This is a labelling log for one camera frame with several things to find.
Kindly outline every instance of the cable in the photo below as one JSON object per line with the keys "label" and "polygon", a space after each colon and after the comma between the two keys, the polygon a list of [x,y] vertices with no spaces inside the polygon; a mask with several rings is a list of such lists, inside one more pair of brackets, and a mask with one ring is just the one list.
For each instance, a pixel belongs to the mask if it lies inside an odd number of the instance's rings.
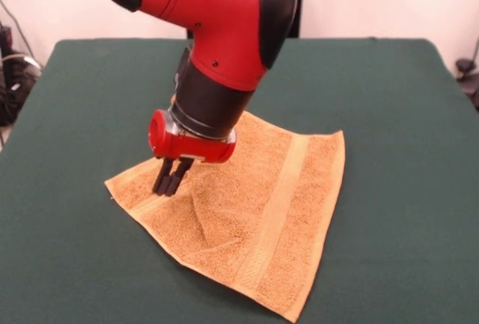
{"label": "cable", "polygon": [[22,60],[31,64],[32,66],[35,66],[39,70],[43,70],[43,66],[37,60],[35,60],[34,58],[26,55],[25,53],[14,53],[12,55],[5,56],[1,59],[1,62],[5,62],[5,61],[8,61],[8,60],[13,60],[15,58],[21,58]]}
{"label": "cable", "polygon": [[478,38],[478,41],[476,42],[476,49],[474,50],[474,55],[472,56],[473,61],[476,61],[476,57],[478,56],[478,52],[479,52],[479,38]]}
{"label": "cable", "polygon": [[11,17],[11,19],[15,22],[15,26],[18,28],[18,32],[20,33],[20,36],[23,39],[23,42],[25,42],[25,45],[27,46],[28,52],[30,52],[31,57],[35,57],[33,54],[33,51],[31,50],[30,44],[28,43],[27,39],[25,38],[25,35],[23,34],[22,28],[20,27],[18,21],[16,20],[16,17],[8,10],[7,6],[3,2],[3,0],[0,0],[0,5],[3,7],[5,12],[7,13],[8,16]]}

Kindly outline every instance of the green table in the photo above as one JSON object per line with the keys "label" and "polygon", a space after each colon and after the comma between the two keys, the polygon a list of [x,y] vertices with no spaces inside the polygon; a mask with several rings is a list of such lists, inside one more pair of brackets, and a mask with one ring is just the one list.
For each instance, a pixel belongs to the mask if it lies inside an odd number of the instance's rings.
{"label": "green table", "polygon": [[[0,323],[283,323],[183,269],[103,181],[150,157],[182,40],[60,42],[0,153]],[[479,116],[424,40],[288,40],[248,110],[343,129],[300,323],[479,320]]]}

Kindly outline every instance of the black cable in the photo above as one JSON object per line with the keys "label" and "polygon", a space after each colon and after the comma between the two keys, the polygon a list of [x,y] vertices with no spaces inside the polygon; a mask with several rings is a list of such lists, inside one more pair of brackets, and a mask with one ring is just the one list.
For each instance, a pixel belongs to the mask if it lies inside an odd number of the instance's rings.
{"label": "black cable", "polygon": [[27,46],[27,49],[30,52],[30,56],[35,58],[35,56],[33,54],[33,51],[31,50],[30,44],[28,43],[27,39],[25,38],[25,35],[23,34],[22,28],[20,27],[20,24],[16,20],[16,17],[10,12],[10,10],[8,10],[8,8],[5,5],[5,3],[3,2],[3,0],[0,0],[0,5],[3,7],[3,9],[7,13],[7,15],[10,16],[11,19],[15,22],[15,26],[16,26],[16,28],[18,28],[18,32],[20,33],[20,36],[22,37],[23,42],[25,42],[25,45]]}
{"label": "black cable", "polygon": [[478,56],[479,53],[479,38],[478,41],[476,42],[476,49],[474,50],[474,55],[472,56],[472,60],[476,61],[476,57]]}

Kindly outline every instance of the towel fold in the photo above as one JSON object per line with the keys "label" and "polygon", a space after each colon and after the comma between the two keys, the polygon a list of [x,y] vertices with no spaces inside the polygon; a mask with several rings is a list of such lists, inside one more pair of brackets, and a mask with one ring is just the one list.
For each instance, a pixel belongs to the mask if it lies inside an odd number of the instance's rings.
{"label": "towel fold", "polygon": [[228,162],[194,164],[172,198],[151,192],[157,159],[106,186],[180,264],[295,323],[341,188],[344,136],[300,135],[248,112],[237,135]]}

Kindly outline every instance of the green tablecloth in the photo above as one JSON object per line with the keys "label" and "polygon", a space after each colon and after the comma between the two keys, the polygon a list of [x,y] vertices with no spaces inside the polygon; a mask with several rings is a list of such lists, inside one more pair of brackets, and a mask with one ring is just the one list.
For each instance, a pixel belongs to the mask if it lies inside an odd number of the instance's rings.
{"label": "green tablecloth", "polygon": [[[0,153],[0,323],[282,323],[183,269],[103,181],[150,157],[182,40],[59,43]],[[423,40],[288,40],[249,111],[343,129],[300,323],[478,323],[479,116]]]}

